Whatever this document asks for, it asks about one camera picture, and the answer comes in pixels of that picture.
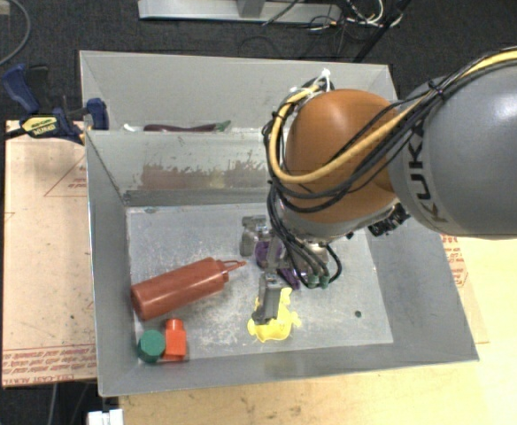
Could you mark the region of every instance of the scratched metal surface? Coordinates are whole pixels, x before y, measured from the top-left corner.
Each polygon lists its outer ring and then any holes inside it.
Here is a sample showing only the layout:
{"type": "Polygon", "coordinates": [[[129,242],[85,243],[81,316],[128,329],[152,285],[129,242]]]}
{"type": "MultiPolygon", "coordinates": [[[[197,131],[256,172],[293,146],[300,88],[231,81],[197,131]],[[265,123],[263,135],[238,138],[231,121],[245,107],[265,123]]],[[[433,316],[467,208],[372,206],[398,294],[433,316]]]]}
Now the scratched metal surface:
{"type": "MultiPolygon", "coordinates": [[[[131,282],[141,282],[206,257],[242,259],[238,254],[241,219],[261,213],[266,214],[262,204],[128,209],[131,282]]],[[[285,341],[261,343],[247,330],[259,288],[260,268],[254,258],[231,273],[221,293],[151,321],[135,318],[137,337],[147,328],[161,328],[166,318],[177,317],[183,319],[187,329],[191,359],[391,343],[364,233],[333,245],[343,262],[343,274],[326,290],[292,292],[289,309],[298,313],[302,326],[293,328],[285,341]]]]}

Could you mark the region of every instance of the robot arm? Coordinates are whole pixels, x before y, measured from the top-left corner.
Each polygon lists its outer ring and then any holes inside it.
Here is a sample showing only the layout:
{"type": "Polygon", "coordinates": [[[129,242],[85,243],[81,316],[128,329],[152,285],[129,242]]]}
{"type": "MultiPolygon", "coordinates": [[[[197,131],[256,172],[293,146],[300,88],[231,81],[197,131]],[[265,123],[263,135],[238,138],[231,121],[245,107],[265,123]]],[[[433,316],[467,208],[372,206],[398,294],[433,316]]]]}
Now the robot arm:
{"type": "Polygon", "coordinates": [[[378,235],[411,215],[448,235],[517,237],[517,47],[394,104],[330,85],[305,84],[263,129],[272,231],[258,324],[275,317],[276,274],[327,288],[341,273],[330,243],[360,228],[378,235]]]}

